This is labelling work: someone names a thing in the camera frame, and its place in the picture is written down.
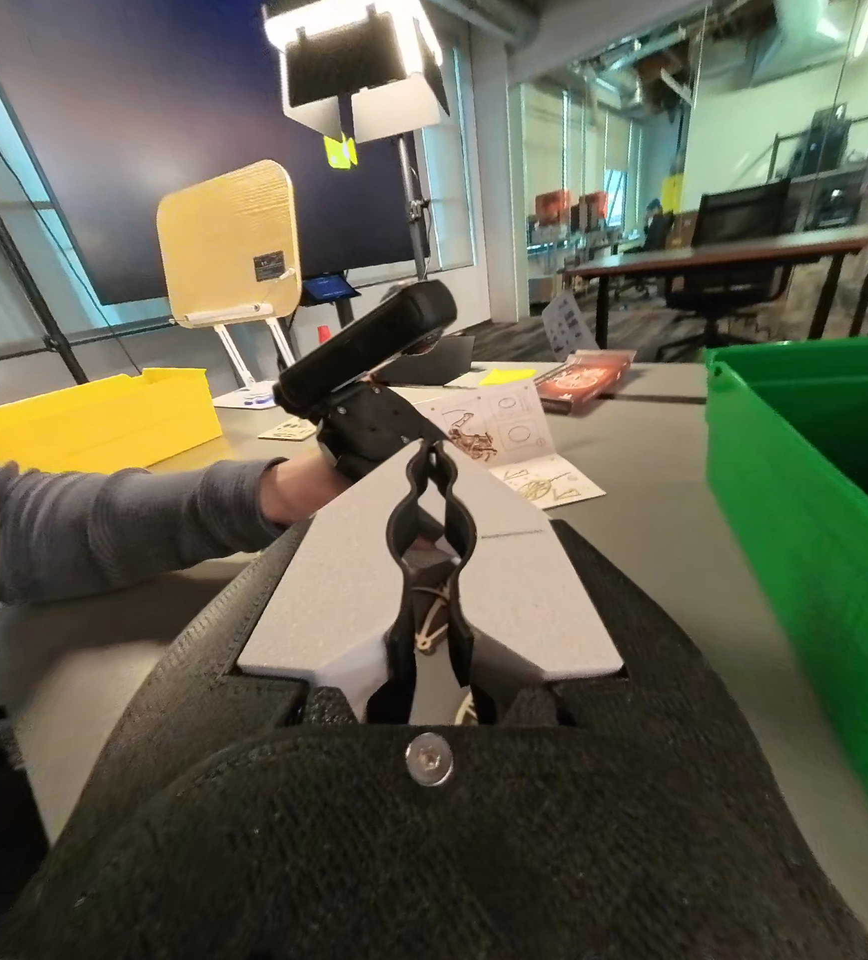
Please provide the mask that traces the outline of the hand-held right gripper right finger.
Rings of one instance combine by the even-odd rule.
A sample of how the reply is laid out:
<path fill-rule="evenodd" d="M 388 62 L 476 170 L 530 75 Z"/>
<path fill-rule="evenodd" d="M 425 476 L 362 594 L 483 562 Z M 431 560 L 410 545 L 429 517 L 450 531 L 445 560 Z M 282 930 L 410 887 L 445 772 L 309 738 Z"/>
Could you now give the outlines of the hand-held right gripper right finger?
<path fill-rule="evenodd" d="M 624 662 L 581 577 L 536 506 L 447 441 L 430 452 L 443 499 L 448 651 L 463 687 L 538 687 L 620 674 Z"/>

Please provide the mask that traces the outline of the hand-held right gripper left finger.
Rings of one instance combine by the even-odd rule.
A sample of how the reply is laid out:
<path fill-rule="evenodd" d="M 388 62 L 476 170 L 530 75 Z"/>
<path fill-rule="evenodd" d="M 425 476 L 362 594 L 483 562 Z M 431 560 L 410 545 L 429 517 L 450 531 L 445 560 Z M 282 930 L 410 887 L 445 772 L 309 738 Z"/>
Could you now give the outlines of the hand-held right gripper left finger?
<path fill-rule="evenodd" d="M 243 674 L 336 688 L 360 721 L 407 723 L 413 609 L 388 526 L 422 450 L 407 444 L 316 513 L 239 654 Z"/>

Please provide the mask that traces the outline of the wooden spoked wheel with fork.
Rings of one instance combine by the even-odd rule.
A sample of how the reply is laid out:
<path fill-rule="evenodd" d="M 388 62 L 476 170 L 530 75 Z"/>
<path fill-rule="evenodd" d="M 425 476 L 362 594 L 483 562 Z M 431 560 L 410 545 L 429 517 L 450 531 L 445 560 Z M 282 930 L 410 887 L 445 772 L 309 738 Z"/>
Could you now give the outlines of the wooden spoked wheel with fork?
<path fill-rule="evenodd" d="M 450 661 L 448 576 L 447 565 L 438 564 L 421 570 L 412 588 L 417 683 L 411 722 L 475 727 L 473 696 Z"/>

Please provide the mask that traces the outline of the person's left forearm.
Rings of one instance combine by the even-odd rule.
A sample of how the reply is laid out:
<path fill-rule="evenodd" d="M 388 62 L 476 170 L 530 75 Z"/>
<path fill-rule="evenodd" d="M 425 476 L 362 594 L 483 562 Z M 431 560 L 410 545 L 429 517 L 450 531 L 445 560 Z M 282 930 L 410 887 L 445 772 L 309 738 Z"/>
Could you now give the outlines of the person's left forearm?
<path fill-rule="evenodd" d="M 260 506 L 262 482 L 280 464 L 221 461 L 174 474 L 0 465 L 0 606 L 108 594 L 266 549 L 285 530 Z"/>

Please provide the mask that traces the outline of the person's left hand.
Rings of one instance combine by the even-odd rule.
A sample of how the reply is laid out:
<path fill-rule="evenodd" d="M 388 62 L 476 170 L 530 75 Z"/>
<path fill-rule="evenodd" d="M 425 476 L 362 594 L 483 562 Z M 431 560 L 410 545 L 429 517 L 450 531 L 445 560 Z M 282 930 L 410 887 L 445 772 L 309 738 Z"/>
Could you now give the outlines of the person's left hand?
<path fill-rule="evenodd" d="M 265 521 L 288 527 L 309 519 L 351 485 L 322 452 L 310 452 L 264 470 L 258 508 Z"/>

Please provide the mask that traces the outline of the black laptop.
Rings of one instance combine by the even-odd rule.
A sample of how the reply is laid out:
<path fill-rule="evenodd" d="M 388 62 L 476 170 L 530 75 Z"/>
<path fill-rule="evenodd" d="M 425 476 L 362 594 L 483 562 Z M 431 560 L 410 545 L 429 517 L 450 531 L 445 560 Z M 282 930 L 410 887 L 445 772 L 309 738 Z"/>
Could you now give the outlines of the black laptop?
<path fill-rule="evenodd" d="M 391 387 L 445 386 L 470 371 L 475 342 L 473 335 L 443 337 L 427 353 L 402 355 L 380 367 L 375 380 Z"/>

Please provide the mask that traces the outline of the white sheet with blue marks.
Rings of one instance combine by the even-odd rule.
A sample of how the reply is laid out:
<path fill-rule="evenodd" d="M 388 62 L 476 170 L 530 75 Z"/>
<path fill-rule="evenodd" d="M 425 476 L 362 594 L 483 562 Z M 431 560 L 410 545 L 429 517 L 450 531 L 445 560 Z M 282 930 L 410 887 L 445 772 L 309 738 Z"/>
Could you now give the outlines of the white sheet with blue marks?
<path fill-rule="evenodd" d="M 276 407 L 273 396 L 272 380 L 256 381 L 237 390 L 217 395 L 212 398 L 216 409 L 227 410 L 266 410 Z"/>

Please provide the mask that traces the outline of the white instruction booklet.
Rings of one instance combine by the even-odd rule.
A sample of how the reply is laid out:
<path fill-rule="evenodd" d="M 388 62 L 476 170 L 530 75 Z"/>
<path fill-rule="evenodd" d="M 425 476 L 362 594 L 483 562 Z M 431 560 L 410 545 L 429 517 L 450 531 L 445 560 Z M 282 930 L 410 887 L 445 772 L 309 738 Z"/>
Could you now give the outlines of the white instruction booklet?
<path fill-rule="evenodd" d="M 532 381 L 446 390 L 416 402 L 416 408 L 446 437 L 457 424 L 467 433 L 490 432 L 499 455 L 490 462 L 474 462 L 538 509 L 548 511 L 606 495 L 557 452 Z"/>

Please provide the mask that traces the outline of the small tablet screen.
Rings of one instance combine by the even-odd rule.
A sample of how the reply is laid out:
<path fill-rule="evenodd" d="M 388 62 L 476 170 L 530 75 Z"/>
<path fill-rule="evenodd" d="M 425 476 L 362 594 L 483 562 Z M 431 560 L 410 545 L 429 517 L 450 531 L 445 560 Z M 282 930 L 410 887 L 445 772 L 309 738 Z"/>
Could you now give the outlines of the small tablet screen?
<path fill-rule="evenodd" d="M 344 273 L 323 273 L 306 277 L 301 283 L 300 306 L 329 305 L 360 296 Z"/>

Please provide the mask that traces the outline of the white panel stand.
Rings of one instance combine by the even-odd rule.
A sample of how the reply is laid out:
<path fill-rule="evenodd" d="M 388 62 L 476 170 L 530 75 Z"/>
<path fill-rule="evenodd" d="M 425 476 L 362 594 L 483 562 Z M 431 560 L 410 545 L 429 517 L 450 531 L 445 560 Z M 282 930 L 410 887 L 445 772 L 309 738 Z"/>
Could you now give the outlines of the white panel stand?
<path fill-rule="evenodd" d="M 296 364 L 296 355 L 292 350 L 287 334 L 285 333 L 280 318 L 273 315 L 265 315 L 263 321 L 271 331 L 275 351 L 284 369 Z M 240 354 L 231 334 L 228 332 L 224 323 L 218 322 L 212 325 L 212 330 L 221 340 L 224 351 L 230 361 L 237 378 L 240 380 L 244 390 L 257 391 L 258 381 L 252 375 L 246 361 Z"/>

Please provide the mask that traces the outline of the red-brown kit box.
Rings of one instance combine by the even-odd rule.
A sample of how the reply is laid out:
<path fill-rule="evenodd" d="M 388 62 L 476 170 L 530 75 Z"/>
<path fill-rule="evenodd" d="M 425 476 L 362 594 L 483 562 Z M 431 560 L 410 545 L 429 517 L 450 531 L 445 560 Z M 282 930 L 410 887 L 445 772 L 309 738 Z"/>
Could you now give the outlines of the red-brown kit box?
<path fill-rule="evenodd" d="M 635 351 L 577 350 L 566 360 L 535 378 L 544 411 L 562 416 L 584 415 L 602 396 L 622 381 Z"/>

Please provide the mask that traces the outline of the black light stand pole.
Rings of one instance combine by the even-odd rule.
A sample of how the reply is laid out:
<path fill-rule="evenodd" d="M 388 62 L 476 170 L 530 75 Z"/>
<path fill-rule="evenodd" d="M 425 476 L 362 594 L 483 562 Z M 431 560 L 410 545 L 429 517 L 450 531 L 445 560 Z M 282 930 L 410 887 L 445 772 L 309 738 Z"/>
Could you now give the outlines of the black light stand pole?
<path fill-rule="evenodd" d="M 405 214 L 411 239 L 416 278 L 420 282 L 428 280 L 430 264 L 430 239 L 427 213 L 429 201 L 422 195 L 422 187 L 412 161 L 408 135 L 401 133 L 394 139 L 398 154 Z"/>

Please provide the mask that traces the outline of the yellow square panel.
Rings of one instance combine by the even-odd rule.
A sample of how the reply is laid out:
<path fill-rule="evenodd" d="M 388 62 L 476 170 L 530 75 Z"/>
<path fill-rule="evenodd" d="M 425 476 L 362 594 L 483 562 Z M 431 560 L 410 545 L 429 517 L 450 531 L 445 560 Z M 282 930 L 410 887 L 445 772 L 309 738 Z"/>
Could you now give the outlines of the yellow square panel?
<path fill-rule="evenodd" d="M 278 163 L 261 160 L 163 197 L 155 227 L 180 326 L 280 319 L 299 305 L 294 187 Z"/>

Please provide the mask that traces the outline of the white printed sheet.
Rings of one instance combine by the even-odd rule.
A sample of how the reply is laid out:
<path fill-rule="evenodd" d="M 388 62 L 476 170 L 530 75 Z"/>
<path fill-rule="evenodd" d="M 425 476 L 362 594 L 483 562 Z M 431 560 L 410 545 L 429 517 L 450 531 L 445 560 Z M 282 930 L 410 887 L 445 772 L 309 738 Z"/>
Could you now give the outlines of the white printed sheet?
<path fill-rule="evenodd" d="M 578 352 L 601 349 L 570 290 L 557 294 L 542 309 L 540 318 L 550 349 L 558 361 L 565 362 Z"/>

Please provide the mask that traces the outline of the yellow plastic bin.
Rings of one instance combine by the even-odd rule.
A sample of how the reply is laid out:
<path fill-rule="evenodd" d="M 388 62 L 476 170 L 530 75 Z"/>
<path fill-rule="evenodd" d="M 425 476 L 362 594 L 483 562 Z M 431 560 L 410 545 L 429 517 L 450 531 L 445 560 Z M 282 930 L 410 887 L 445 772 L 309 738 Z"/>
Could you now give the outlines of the yellow plastic bin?
<path fill-rule="evenodd" d="M 222 434 L 205 370 L 149 367 L 0 405 L 0 465 L 110 474 Z"/>

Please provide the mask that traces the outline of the green plastic bin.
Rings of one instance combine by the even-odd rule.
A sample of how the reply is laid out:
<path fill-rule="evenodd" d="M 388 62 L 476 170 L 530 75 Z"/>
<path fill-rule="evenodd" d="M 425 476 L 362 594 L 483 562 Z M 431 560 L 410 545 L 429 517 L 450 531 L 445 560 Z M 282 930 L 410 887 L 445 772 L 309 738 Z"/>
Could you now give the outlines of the green plastic bin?
<path fill-rule="evenodd" d="M 707 482 L 868 796 L 868 337 L 704 365 Z"/>

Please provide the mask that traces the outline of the studio light panel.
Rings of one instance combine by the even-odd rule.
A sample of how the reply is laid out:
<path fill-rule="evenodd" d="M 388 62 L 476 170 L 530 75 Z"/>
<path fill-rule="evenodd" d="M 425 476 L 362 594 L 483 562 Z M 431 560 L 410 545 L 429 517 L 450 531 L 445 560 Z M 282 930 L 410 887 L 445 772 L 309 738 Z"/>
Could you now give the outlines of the studio light panel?
<path fill-rule="evenodd" d="M 440 42 L 420 2 L 265 2 L 262 18 L 288 119 L 361 144 L 449 115 Z"/>

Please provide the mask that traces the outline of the black tripod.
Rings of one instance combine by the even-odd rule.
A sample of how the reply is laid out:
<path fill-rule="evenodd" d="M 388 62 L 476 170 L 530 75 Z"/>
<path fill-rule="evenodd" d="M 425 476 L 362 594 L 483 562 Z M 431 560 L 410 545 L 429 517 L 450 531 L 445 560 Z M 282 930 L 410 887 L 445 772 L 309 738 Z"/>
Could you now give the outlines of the black tripod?
<path fill-rule="evenodd" d="M 15 244 L 7 225 L 0 214 L 0 253 L 5 259 L 8 270 L 17 281 L 24 299 L 32 308 L 41 330 L 45 349 L 59 356 L 75 383 L 82 385 L 90 381 L 80 365 L 66 335 L 60 329 L 44 295 L 40 291 L 26 261 Z"/>

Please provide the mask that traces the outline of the long brown table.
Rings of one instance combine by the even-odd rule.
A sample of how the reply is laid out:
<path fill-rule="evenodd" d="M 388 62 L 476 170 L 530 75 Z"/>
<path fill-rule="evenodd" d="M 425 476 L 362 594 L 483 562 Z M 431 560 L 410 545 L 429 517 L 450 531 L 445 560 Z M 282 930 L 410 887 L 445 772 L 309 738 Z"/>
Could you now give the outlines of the long brown table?
<path fill-rule="evenodd" d="M 866 249 L 868 226 L 849 226 L 719 245 L 616 254 L 563 268 L 560 283 L 564 290 L 569 289 L 574 280 L 598 283 L 595 338 L 604 347 L 608 337 L 609 280 L 612 278 L 684 277 L 751 266 L 799 266 L 828 258 L 831 263 L 808 332 L 809 340 L 819 340 L 824 337 L 845 258 Z"/>

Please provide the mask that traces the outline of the black office chair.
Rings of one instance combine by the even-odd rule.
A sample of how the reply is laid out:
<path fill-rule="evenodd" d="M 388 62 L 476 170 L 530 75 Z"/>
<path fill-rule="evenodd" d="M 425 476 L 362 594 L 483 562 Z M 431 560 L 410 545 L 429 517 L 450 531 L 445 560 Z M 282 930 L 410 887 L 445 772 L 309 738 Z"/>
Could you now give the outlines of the black office chair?
<path fill-rule="evenodd" d="M 692 249 L 777 237 L 790 185 L 791 180 L 783 178 L 762 186 L 705 194 L 694 224 Z M 675 321 L 697 318 L 704 321 L 704 327 L 700 333 L 662 345 L 657 360 L 673 361 L 700 350 L 753 345 L 753 339 L 722 332 L 719 323 L 755 319 L 751 308 L 777 300 L 786 290 L 791 272 L 791 267 L 732 265 L 668 278 L 665 303 L 678 312 Z"/>

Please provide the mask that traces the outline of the small wooden frame assembly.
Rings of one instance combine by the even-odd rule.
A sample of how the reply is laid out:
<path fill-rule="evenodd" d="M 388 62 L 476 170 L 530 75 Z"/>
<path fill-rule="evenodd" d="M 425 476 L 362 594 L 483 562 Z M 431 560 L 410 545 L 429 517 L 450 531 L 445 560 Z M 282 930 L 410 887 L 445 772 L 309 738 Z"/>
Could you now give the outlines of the small wooden frame assembly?
<path fill-rule="evenodd" d="M 488 431 L 484 433 L 467 433 L 458 423 L 450 427 L 447 438 L 455 447 L 462 450 L 464 454 L 473 461 L 489 463 L 499 455 L 496 442 L 492 434 Z"/>

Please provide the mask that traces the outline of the large dark wall screen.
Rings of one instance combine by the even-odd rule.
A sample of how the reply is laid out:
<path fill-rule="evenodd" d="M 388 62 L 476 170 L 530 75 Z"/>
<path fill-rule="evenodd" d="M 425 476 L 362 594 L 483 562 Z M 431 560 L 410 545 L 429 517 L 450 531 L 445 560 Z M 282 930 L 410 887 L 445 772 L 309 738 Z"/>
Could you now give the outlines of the large dark wall screen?
<path fill-rule="evenodd" d="M 266 159 L 306 277 L 413 258 L 394 143 L 330 166 L 283 112 L 260 2 L 0 1 L 0 95 L 103 305 L 166 296 L 164 196 Z"/>

